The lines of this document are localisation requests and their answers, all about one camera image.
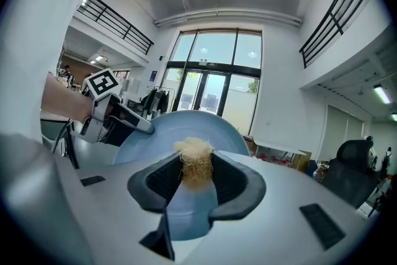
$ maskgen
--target loofah sponge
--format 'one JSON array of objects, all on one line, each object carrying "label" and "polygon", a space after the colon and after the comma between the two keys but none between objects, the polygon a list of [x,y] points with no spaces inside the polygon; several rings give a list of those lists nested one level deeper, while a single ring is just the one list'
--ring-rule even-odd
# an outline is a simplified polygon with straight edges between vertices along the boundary
[{"label": "loofah sponge", "polygon": [[187,137],[185,141],[177,141],[174,150],[181,153],[182,182],[195,191],[204,188],[212,180],[211,144],[196,137]]}]

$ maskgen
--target forearm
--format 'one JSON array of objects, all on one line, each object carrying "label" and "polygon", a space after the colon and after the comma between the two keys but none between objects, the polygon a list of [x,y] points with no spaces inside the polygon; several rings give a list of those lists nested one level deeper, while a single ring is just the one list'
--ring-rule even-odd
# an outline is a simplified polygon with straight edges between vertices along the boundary
[{"label": "forearm", "polygon": [[47,74],[42,109],[55,115],[84,122],[91,116],[92,99],[62,86],[51,73]]}]

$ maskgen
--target white sleeve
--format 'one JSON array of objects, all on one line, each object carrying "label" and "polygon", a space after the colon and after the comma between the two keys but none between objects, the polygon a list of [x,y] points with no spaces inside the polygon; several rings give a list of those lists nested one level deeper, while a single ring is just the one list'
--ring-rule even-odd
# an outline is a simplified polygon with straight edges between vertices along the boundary
[{"label": "white sleeve", "polygon": [[79,0],[7,0],[0,16],[0,133],[41,142],[40,104]]}]

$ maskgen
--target double door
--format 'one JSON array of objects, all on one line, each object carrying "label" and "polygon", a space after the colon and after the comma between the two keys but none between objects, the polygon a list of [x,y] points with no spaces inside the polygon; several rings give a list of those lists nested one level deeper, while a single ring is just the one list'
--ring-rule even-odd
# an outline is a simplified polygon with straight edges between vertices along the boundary
[{"label": "double door", "polygon": [[222,116],[229,81],[228,73],[185,70],[172,111],[202,110]]}]

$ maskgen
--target black railing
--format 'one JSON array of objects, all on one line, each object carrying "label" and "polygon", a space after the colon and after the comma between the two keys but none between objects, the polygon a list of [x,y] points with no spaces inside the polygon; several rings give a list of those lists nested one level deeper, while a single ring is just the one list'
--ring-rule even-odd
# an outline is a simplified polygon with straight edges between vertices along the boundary
[{"label": "black railing", "polygon": [[342,35],[347,30],[349,21],[355,19],[352,17],[358,14],[357,9],[362,2],[363,0],[333,0],[316,30],[299,50],[305,68],[332,44],[332,40],[336,40],[337,35]]},{"label": "black railing", "polygon": [[101,0],[83,0],[79,12],[124,39],[144,54],[154,43]]}]

